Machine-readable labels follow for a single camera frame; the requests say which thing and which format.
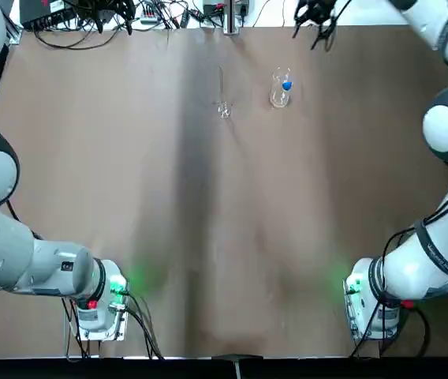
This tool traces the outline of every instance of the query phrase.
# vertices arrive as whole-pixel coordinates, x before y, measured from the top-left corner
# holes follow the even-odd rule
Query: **connector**
[[[126,305],[125,304],[117,304],[115,302],[112,302],[108,306],[109,310],[112,310],[114,312],[125,312],[126,311]]]

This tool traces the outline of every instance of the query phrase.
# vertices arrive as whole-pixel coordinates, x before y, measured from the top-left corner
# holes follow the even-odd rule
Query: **electronic equipment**
[[[19,0],[21,24],[26,30],[43,30],[70,21],[76,14],[62,0]]]
[[[218,8],[218,6],[223,6],[224,3],[224,0],[203,0],[203,14],[212,14]],[[241,15],[245,12],[245,16],[248,16],[249,6],[250,0],[240,0],[239,2],[235,2],[234,13]]]

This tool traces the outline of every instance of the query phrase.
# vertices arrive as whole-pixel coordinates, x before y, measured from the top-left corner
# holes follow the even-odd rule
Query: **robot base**
[[[368,271],[371,258],[363,258],[356,263],[352,274],[343,280],[343,297],[345,299],[345,315],[352,337],[355,341],[363,338],[368,322],[373,317],[370,328],[365,336],[366,340],[381,340],[383,338],[383,313],[385,314],[385,336],[392,339],[398,332],[399,308],[379,306],[371,292]]]

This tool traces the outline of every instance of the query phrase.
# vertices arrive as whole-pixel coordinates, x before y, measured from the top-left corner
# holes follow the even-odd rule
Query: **metal rod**
[[[238,34],[238,27],[234,15],[235,0],[226,0],[226,8],[224,9],[224,34],[231,36]]]

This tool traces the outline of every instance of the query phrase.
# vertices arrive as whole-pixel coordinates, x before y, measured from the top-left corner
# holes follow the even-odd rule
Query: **label on robot arm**
[[[58,12],[61,9],[65,8],[65,3],[62,0],[57,0],[56,2],[52,2],[50,4],[50,12]]]
[[[79,320],[82,321],[97,321],[98,311],[97,310],[79,310]]]

